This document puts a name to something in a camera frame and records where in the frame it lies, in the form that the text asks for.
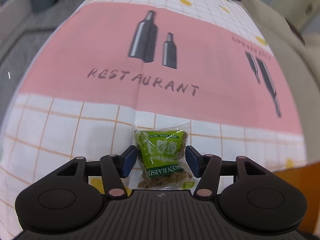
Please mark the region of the green raisin snack bag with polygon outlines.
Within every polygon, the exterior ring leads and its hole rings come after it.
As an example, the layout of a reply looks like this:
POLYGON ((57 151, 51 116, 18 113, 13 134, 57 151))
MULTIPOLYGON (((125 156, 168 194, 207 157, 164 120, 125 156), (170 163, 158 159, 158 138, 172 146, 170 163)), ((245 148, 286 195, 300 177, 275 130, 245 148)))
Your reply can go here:
POLYGON ((189 123, 134 130, 137 159, 142 171, 139 189, 191 190, 195 187, 195 178, 185 159, 189 132, 189 123))

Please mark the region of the orange storage box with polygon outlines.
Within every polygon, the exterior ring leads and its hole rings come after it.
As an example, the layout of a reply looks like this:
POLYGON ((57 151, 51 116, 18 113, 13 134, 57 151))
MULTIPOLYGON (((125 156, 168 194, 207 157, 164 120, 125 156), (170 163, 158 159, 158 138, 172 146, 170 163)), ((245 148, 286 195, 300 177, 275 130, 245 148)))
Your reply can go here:
POLYGON ((299 231, 319 238, 319 162, 277 171, 275 174, 304 194, 308 209, 299 226, 299 231))

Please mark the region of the beige sofa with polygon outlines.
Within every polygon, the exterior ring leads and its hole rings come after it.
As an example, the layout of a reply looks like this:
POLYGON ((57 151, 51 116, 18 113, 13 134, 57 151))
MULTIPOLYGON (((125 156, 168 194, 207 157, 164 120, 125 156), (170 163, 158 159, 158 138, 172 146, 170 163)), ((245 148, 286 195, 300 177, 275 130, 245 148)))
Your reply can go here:
POLYGON ((307 160, 319 161, 319 34, 299 35, 291 24, 261 0, 240 5, 257 25, 289 83, 298 108, 307 160))

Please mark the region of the pink white patterned tablecloth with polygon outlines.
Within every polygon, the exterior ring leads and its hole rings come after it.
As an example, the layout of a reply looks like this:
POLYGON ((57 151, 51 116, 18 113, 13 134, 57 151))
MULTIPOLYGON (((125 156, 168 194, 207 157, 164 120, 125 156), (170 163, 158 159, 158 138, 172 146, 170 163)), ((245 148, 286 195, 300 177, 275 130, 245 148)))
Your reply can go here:
POLYGON ((18 83, 1 129, 1 239, 17 195, 76 156, 99 160, 135 129, 189 126, 188 143, 271 171, 306 163, 289 85, 230 0, 85 0, 18 83))

